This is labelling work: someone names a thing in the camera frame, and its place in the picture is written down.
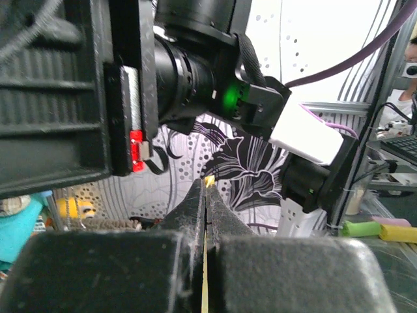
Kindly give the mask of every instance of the robotic arm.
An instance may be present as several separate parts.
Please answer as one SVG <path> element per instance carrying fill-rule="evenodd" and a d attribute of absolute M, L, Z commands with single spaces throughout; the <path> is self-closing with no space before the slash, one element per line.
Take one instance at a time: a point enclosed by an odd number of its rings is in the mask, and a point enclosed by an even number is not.
<path fill-rule="evenodd" d="M 286 106 L 291 91 L 263 77 L 244 34 L 251 3 L 159 0 L 155 22 L 176 41 L 155 40 L 158 118 L 188 134 L 195 117 L 208 112 L 290 152 L 280 175 L 278 235 L 309 237 L 338 200 L 357 141 L 298 104 Z M 295 120 L 308 132 L 295 130 Z"/>

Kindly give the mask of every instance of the person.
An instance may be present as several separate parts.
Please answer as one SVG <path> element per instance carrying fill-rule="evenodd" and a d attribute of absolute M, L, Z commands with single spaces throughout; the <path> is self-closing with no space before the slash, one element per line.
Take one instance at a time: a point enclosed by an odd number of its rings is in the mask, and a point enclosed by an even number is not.
<path fill-rule="evenodd" d="M 410 40 L 407 49 L 405 50 L 404 57 L 406 62 L 416 62 L 417 63 L 417 37 L 414 37 Z M 397 90 L 394 89 L 391 95 L 388 97 L 387 102 L 394 104 L 401 112 L 403 112 L 408 117 L 412 115 L 412 100 L 411 95 L 417 90 L 417 78 L 411 78 L 409 88 L 407 90 Z M 379 121 L 379 127 L 385 128 L 385 125 L 393 122 L 403 120 L 397 112 L 394 110 L 385 107 L 382 109 L 381 119 Z"/>
<path fill-rule="evenodd" d="M 406 62 L 416 62 L 417 63 L 417 37 L 413 37 L 409 45 L 407 46 L 404 52 L 404 58 Z M 412 100 L 411 96 L 413 92 L 417 90 L 417 78 L 411 78 L 410 85 L 407 90 L 398 90 L 394 89 L 391 95 L 388 97 L 387 102 L 394 104 L 402 113 L 408 117 L 412 117 Z M 386 128 L 388 123 L 394 121 L 404 120 L 397 112 L 392 110 L 389 107 L 382 109 L 381 119 L 379 120 L 379 129 Z M 384 160 L 386 157 L 379 153 L 379 159 Z M 416 181 L 416 174 L 406 174 L 406 173 L 393 173 L 387 176 L 389 181 L 393 182 L 402 182 L 407 183 L 409 181 Z M 384 191 L 380 190 L 379 195 L 382 197 L 390 196 L 409 196 L 413 192 L 400 192 L 400 191 Z"/>

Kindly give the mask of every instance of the black leaf pattern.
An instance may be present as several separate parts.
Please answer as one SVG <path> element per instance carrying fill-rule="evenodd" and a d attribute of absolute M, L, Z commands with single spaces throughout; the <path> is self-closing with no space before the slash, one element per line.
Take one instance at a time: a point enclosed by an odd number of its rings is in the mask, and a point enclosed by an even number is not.
<path fill-rule="evenodd" d="M 182 155 L 181 156 L 174 155 L 174 153 L 172 152 L 172 149 L 171 149 L 171 140 L 174 139 L 174 137 L 178 136 L 179 134 L 180 134 L 179 132 L 176 132 L 174 130 L 170 130 L 169 133 L 168 133 L 168 138 L 167 138 L 167 142 L 166 142 L 167 155 L 170 158 L 173 158 L 175 160 L 178 160 L 178 159 L 182 158 Z"/>
<path fill-rule="evenodd" d="M 285 153 L 259 138 L 240 130 L 234 130 L 234 138 L 227 138 L 219 128 L 210 133 L 202 123 L 196 132 L 205 136 L 219 149 L 205 164 L 201 176 L 214 175 L 217 181 L 231 183 L 229 205 L 235 211 L 244 211 L 264 205 L 280 205 L 281 185 L 278 174 L 285 160 Z"/>

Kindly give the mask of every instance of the yellow foam block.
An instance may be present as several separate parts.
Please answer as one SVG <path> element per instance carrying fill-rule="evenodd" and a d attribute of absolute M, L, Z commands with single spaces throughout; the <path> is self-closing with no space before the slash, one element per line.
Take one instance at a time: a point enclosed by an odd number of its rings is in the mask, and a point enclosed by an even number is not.
<path fill-rule="evenodd" d="M 61 217 L 67 217 L 66 213 L 66 200 L 65 199 L 58 199 L 56 201 L 57 208 L 59 215 Z M 96 209 L 91 204 L 91 202 L 83 201 L 78 199 L 76 203 L 76 199 L 74 197 L 71 197 L 68 199 L 68 209 L 70 211 L 70 217 L 77 218 L 78 215 L 81 215 L 81 218 L 87 218 L 87 217 L 94 217 L 96 214 Z"/>
<path fill-rule="evenodd" d="M 417 243 L 417 228 L 381 225 L 379 237 L 383 241 L 395 241 L 397 243 Z"/>
<path fill-rule="evenodd" d="M 206 187 L 214 185 L 214 182 L 215 182 L 215 179 L 213 175 L 207 176 L 204 178 L 204 183 L 206 184 Z"/>

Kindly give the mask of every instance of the black cable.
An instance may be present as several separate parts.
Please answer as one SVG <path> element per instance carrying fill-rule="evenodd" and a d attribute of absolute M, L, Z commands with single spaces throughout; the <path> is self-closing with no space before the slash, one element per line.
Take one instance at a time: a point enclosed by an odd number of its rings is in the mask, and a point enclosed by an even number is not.
<path fill-rule="evenodd" d="M 417 91 L 413 92 L 411 95 L 412 106 L 411 106 L 411 134 L 416 132 L 417 125 Z"/>
<path fill-rule="evenodd" d="M 11 32 L 10 38 L 2 38 L 4 44 L 0 46 L 0 63 L 8 61 L 13 55 L 33 43 L 42 30 L 52 21 L 62 2 L 63 0 L 45 0 L 42 10 L 32 16 L 33 21 L 27 21 L 31 23 L 26 28 L 17 33 Z"/>
<path fill-rule="evenodd" d="M 378 171 L 385 170 L 386 168 L 389 168 L 389 167 L 390 167 L 390 165 L 388 163 L 384 163 L 384 164 L 382 164 L 380 166 L 377 166 L 376 168 L 373 168 L 372 170 L 363 173 L 361 176 L 359 176 L 357 179 L 355 179 L 353 181 L 353 183 L 355 184 L 355 183 L 361 181 L 362 179 L 368 177 L 369 175 L 372 175 L 374 173 L 377 173 Z"/>
<path fill-rule="evenodd" d="M 162 162 L 162 169 L 159 168 L 152 160 L 144 161 L 145 164 L 148 166 L 149 170 L 153 172 L 155 175 L 161 175 L 166 173 L 169 169 L 169 159 L 167 153 L 161 147 L 154 145 L 154 151 L 158 154 Z"/>
<path fill-rule="evenodd" d="M 249 227 L 262 227 L 262 228 L 265 228 L 267 230 L 277 230 L 278 229 L 277 226 L 272 226 L 272 225 L 267 225 L 267 224 L 261 224 L 261 223 L 248 223 L 247 225 Z"/>
<path fill-rule="evenodd" d="M 407 115 L 405 115 L 403 112 L 401 112 L 401 110 L 395 106 L 395 104 L 391 103 L 391 102 L 386 102 L 384 103 L 382 106 L 380 106 L 377 110 L 377 115 L 379 114 L 381 108 L 384 107 L 388 107 L 391 110 L 394 110 L 398 115 L 400 115 L 402 118 L 404 118 L 410 125 L 412 125 L 412 119 L 410 117 L 408 117 Z"/>

